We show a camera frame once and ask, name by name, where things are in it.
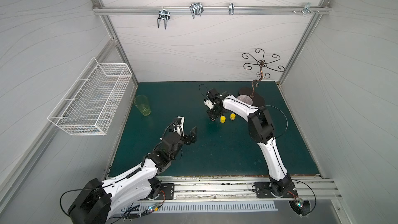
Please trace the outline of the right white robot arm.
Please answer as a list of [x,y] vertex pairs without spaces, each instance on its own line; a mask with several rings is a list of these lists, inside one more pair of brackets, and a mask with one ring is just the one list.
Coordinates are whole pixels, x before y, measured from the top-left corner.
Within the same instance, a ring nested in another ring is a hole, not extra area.
[[207,91],[206,97],[204,104],[208,107],[211,120],[220,117],[224,111],[231,111],[248,122],[249,135],[259,145],[268,166],[271,193],[276,198],[283,197],[292,185],[292,179],[280,157],[275,127],[268,109],[249,105],[227,92],[218,93],[215,89]]

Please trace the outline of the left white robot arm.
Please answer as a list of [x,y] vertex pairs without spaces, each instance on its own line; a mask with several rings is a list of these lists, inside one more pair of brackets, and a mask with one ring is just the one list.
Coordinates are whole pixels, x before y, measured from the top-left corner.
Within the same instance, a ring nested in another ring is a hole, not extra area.
[[104,224],[109,219],[133,218],[133,204],[140,200],[166,199],[157,176],[167,170],[183,145],[197,140],[197,127],[189,134],[173,123],[166,129],[161,142],[143,161],[126,172],[100,181],[92,179],[64,213],[74,224]]

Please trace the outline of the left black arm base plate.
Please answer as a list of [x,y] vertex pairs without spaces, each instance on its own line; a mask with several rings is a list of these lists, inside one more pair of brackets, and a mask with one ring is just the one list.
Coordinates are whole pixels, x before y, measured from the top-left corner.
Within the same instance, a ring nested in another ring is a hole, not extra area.
[[148,200],[173,200],[174,199],[174,183],[161,183],[155,186],[147,197]]

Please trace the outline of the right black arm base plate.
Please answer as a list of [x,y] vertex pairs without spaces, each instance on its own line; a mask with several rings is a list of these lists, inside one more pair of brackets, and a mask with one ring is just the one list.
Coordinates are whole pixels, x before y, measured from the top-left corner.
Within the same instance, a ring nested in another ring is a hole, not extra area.
[[255,182],[252,186],[252,191],[256,194],[259,199],[270,199],[270,198],[297,198],[299,194],[296,191],[296,187],[293,182],[290,182],[286,187],[282,187],[279,183],[261,181]]

